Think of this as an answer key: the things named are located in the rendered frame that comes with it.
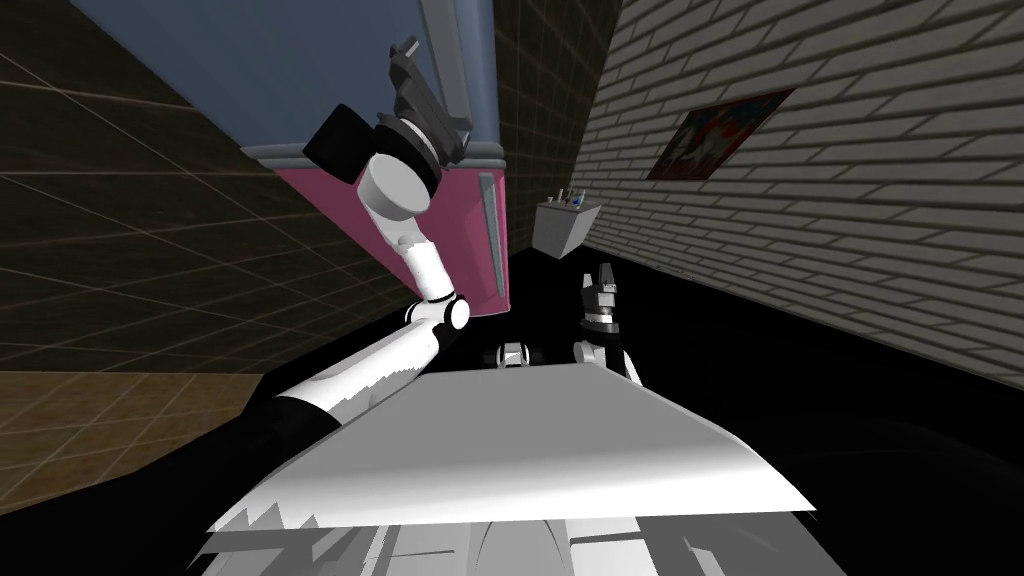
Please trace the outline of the red framed wall picture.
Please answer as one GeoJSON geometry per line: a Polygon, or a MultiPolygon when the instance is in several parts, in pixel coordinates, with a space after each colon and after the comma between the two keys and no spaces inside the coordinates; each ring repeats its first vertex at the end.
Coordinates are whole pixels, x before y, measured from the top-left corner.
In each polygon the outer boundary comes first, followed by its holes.
{"type": "Polygon", "coordinates": [[[708,179],[792,92],[788,88],[688,112],[646,179],[708,179]]]}

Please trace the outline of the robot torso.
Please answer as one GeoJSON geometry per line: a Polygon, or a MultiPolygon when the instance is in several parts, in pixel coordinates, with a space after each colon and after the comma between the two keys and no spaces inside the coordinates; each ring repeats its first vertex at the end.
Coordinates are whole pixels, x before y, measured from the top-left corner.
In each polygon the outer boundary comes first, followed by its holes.
{"type": "Polygon", "coordinates": [[[734,435],[604,367],[420,376],[276,469],[187,576],[846,576],[734,435]]]}

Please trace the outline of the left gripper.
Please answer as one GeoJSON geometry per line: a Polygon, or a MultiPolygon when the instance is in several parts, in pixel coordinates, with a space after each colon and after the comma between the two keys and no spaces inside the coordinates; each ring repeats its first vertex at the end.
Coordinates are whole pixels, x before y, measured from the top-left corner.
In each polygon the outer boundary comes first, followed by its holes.
{"type": "Polygon", "coordinates": [[[394,81],[394,112],[424,134],[440,165],[458,164],[465,159],[468,141],[459,137],[454,120],[415,68],[418,47],[418,39],[410,35],[389,48],[388,76],[394,81]]]}

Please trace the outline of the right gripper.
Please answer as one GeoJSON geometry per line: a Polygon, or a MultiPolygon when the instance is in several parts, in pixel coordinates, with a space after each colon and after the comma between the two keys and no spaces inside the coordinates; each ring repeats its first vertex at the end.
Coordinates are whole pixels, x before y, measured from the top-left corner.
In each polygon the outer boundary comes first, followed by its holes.
{"type": "Polygon", "coordinates": [[[617,331],[618,324],[613,318],[616,305],[617,285],[610,263],[601,263],[598,285],[590,273],[582,279],[581,298],[583,318],[581,327],[590,331],[617,331]]]}

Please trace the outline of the white cabinet with small items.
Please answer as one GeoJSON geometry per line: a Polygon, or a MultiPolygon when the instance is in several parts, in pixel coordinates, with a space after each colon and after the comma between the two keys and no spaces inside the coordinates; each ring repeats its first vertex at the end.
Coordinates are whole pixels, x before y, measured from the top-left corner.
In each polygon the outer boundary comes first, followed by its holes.
{"type": "Polygon", "coordinates": [[[600,208],[600,204],[587,199],[585,190],[538,204],[531,246],[553,258],[563,258],[583,243],[600,208]]]}

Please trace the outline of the pink fridge door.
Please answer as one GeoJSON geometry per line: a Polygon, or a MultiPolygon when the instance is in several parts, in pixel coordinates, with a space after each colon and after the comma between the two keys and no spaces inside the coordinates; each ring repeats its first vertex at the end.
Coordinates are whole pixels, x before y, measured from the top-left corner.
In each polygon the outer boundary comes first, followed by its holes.
{"type": "MultiPolygon", "coordinates": [[[[360,205],[354,186],[338,181],[304,158],[266,159],[262,164],[274,170],[406,286],[415,288],[412,274],[381,237],[360,205]]],[[[501,159],[468,159],[452,167],[443,172],[429,210],[416,218],[422,232],[435,243],[456,291],[466,297],[474,316],[510,311],[504,169],[501,159]],[[498,297],[495,285],[478,183],[481,172],[494,173],[498,186],[504,298],[498,297]]]]}

